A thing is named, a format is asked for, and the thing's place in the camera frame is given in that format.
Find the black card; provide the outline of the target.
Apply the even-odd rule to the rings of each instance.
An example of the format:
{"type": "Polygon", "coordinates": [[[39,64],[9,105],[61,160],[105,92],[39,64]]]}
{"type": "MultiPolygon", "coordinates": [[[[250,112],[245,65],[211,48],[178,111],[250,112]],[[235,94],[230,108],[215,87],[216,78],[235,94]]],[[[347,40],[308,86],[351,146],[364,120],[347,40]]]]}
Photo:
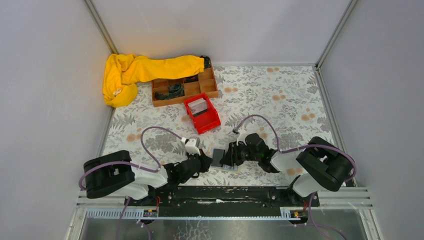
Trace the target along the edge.
{"type": "Polygon", "coordinates": [[[211,167],[222,168],[223,164],[220,163],[221,159],[225,156],[225,150],[214,148],[212,151],[212,163],[211,167]]]}

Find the red plastic bin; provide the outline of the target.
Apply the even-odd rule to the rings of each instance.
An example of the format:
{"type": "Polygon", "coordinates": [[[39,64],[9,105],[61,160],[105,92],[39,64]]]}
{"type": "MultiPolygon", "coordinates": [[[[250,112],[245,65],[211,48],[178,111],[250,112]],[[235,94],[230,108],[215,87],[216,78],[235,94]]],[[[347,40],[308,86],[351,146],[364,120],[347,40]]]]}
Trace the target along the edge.
{"type": "Polygon", "coordinates": [[[194,128],[196,129],[198,134],[203,134],[207,131],[210,131],[214,128],[217,128],[221,125],[221,120],[219,117],[219,114],[213,104],[211,103],[209,97],[205,93],[201,93],[198,95],[195,95],[193,97],[190,97],[186,100],[184,100],[184,106],[186,108],[187,114],[189,115],[190,119],[193,122],[194,128]],[[205,99],[207,101],[208,110],[207,112],[193,117],[191,114],[188,103],[193,102],[198,99],[205,99]]]}

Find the beige card holder wallet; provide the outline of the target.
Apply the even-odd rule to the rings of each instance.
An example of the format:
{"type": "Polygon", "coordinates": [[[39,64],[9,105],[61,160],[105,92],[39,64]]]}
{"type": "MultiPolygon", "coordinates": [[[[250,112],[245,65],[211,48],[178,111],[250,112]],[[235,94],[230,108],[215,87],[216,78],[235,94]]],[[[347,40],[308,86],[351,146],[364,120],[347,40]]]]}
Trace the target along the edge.
{"type": "Polygon", "coordinates": [[[239,172],[238,166],[229,166],[229,165],[221,164],[219,162],[213,162],[211,164],[211,167],[214,169],[222,170],[222,171],[239,172]]]}

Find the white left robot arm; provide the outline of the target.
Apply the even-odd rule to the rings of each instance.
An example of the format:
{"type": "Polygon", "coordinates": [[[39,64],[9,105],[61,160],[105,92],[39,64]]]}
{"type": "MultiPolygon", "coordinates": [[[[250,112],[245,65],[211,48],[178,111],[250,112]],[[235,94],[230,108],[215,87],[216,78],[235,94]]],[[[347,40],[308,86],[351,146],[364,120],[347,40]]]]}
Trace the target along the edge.
{"type": "Polygon", "coordinates": [[[120,150],[87,161],[78,185],[89,199],[111,194],[122,194],[134,200],[142,200],[155,189],[173,189],[190,179],[206,173],[213,159],[203,151],[187,154],[182,162],[162,165],[156,172],[147,170],[144,164],[132,162],[127,150],[120,150]]]}

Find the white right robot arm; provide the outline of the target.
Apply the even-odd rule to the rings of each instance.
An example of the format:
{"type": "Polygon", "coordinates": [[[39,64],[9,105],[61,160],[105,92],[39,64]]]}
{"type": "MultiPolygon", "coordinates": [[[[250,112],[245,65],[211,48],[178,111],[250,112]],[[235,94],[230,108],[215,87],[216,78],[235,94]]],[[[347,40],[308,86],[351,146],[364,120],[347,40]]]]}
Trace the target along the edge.
{"type": "Polygon", "coordinates": [[[278,151],[267,146],[257,133],[239,131],[236,141],[229,143],[219,164],[236,167],[244,162],[256,162],[267,173],[303,169],[289,186],[305,198],[320,190],[337,192],[356,171],[354,160],[324,139],[315,136],[308,144],[278,151]]]}

